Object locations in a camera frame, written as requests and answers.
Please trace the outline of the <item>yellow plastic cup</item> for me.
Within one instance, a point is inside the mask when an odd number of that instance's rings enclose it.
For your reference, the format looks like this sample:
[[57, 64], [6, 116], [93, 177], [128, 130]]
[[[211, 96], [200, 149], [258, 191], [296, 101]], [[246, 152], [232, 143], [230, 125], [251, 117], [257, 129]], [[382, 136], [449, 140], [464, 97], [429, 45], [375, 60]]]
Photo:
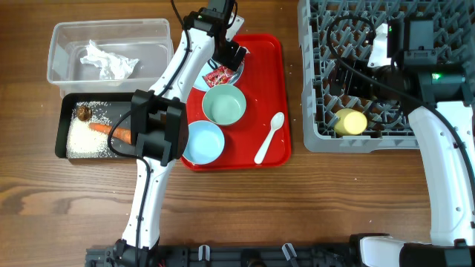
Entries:
[[341, 136], [353, 136], [367, 129], [367, 117], [360, 111], [343, 108], [335, 114], [338, 118], [334, 131]]

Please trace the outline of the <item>mint green bowl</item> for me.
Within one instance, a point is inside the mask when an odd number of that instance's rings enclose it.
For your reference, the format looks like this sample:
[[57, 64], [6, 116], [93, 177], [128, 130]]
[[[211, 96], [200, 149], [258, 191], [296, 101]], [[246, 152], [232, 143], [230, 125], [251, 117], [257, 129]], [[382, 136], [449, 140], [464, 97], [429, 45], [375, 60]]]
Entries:
[[234, 85], [216, 85], [209, 89], [202, 101], [204, 115], [211, 122], [229, 126], [238, 122], [246, 112], [243, 92]]

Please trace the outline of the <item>light blue bowl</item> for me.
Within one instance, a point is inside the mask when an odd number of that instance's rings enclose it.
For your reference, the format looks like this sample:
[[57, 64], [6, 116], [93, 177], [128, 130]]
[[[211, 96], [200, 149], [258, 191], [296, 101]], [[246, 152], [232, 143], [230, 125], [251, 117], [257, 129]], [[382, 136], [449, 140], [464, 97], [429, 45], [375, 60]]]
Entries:
[[183, 158], [195, 165], [214, 162], [222, 153], [225, 138], [222, 130], [214, 123], [199, 120], [189, 124], [189, 139]]

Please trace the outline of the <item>white tissue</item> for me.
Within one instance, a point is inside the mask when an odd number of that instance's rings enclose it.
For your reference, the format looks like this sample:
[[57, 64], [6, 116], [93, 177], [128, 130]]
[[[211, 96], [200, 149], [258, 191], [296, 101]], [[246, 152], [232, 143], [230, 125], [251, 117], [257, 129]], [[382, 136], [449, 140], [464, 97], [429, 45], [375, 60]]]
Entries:
[[93, 65], [99, 69], [99, 80], [123, 80], [133, 72], [139, 59], [130, 59], [116, 53], [107, 53], [99, 49], [96, 42], [90, 40], [86, 46], [86, 55], [80, 59], [83, 65]]

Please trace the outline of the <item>orange carrot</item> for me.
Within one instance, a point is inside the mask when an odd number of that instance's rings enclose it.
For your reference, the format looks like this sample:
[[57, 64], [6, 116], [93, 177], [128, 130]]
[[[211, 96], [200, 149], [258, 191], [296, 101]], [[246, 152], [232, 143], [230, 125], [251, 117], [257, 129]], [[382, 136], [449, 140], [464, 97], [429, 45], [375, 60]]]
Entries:
[[[109, 134], [112, 131], [112, 127], [110, 125], [103, 125], [99, 123], [91, 122], [88, 127], [91, 130], [98, 131], [104, 134]], [[131, 131], [126, 128], [117, 128], [113, 133], [112, 137], [116, 139], [120, 139], [121, 141], [131, 144]]]

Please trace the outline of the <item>brown mushroom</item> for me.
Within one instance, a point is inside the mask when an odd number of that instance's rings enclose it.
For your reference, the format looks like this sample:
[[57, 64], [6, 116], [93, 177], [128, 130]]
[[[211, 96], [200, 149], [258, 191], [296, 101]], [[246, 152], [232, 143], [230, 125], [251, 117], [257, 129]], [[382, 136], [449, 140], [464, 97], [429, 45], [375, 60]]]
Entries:
[[80, 121], [87, 122], [92, 117], [92, 110], [85, 105], [81, 105], [78, 107], [76, 116]]

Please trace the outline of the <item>white rice pile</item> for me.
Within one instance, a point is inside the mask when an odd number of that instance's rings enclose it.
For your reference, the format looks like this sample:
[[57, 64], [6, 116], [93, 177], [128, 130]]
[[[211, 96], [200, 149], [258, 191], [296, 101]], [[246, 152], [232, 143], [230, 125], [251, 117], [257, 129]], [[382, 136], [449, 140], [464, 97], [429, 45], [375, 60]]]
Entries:
[[[92, 110], [92, 117], [87, 122], [80, 121], [76, 116], [78, 107], [81, 105]], [[68, 159], [117, 157], [108, 147], [108, 134], [91, 130], [88, 127], [91, 122], [112, 127], [113, 108], [118, 108], [118, 105], [113, 102], [101, 101], [77, 102], [73, 106], [66, 140], [66, 157]]]

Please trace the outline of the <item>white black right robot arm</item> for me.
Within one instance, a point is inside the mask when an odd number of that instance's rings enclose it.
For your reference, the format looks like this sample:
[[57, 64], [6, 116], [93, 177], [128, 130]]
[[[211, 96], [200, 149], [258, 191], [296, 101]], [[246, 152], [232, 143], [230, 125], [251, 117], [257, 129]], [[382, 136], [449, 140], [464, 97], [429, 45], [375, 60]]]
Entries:
[[400, 102], [419, 143], [430, 197], [429, 243], [354, 234], [350, 243], [356, 266], [474, 264], [474, 94], [460, 63], [439, 63], [433, 34], [428, 16], [390, 20], [390, 72], [383, 76], [338, 59], [367, 83], [363, 97]]

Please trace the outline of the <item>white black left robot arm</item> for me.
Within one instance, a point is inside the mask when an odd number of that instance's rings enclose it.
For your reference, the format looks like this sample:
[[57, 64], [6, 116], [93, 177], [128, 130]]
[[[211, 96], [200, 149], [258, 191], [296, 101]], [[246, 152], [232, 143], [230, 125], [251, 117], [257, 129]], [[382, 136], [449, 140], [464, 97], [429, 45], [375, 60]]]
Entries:
[[128, 224], [112, 248], [113, 266], [158, 266], [160, 215], [168, 178], [189, 137], [186, 102], [200, 70], [209, 61], [237, 70], [246, 51], [233, 37], [240, 29], [234, 0], [209, 1], [178, 20], [180, 43], [167, 68], [148, 90], [136, 90], [131, 109], [112, 126], [130, 120], [130, 158], [137, 183]]

